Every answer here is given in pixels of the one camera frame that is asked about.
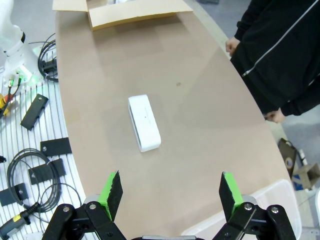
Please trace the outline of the person's right hand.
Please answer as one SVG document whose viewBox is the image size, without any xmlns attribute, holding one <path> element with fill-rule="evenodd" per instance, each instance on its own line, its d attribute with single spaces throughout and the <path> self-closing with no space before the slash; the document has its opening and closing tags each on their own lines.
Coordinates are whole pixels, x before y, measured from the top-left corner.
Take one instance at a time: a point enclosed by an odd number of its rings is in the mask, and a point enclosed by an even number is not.
<svg viewBox="0 0 320 240">
<path fill-rule="evenodd" d="M 232 37 L 225 42 L 225 51 L 229 54 L 230 57 L 232 57 L 235 53 L 239 43 L 240 41 L 235 37 Z"/>
</svg>

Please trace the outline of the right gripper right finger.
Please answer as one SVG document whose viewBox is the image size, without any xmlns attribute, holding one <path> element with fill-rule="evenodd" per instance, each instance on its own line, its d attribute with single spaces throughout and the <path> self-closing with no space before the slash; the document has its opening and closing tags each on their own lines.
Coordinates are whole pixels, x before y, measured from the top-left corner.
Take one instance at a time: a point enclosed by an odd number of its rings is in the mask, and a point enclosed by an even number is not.
<svg viewBox="0 0 320 240">
<path fill-rule="evenodd" d="M 274 204 L 262 209 L 245 202 L 232 173 L 221 174 L 218 192 L 226 223 L 214 240 L 241 240 L 245 235 L 253 235 L 258 240 L 296 239 L 284 207 Z"/>
</svg>

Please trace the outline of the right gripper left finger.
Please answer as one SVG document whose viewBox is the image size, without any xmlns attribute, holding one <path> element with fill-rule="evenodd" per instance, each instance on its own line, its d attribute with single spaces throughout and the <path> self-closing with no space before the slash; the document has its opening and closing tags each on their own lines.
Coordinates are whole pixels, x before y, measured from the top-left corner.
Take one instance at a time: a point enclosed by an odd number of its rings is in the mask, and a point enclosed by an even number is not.
<svg viewBox="0 0 320 240">
<path fill-rule="evenodd" d="M 120 173 L 112 172 L 97 200 L 75 208 L 60 204 L 42 236 L 43 240 L 81 240 L 93 233 L 99 240 L 124 240 L 126 237 L 115 224 L 123 195 Z"/>
</svg>

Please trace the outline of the person's left hand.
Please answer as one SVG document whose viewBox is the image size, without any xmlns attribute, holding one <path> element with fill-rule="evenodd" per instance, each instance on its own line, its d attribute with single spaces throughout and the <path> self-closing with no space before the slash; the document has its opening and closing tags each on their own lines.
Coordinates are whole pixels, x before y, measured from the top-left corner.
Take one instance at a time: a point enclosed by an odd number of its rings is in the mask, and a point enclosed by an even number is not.
<svg viewBox="0 0 320 240">
<path fill-rule="evenodd" d="M 286 116 L 283 114 L 282 110 L 279 108 L 278 110 L 268 112 L 264 115 L 264 118 L 269 122 L 274 122 L 276 124 L 282 123 Z"/>
</svg>

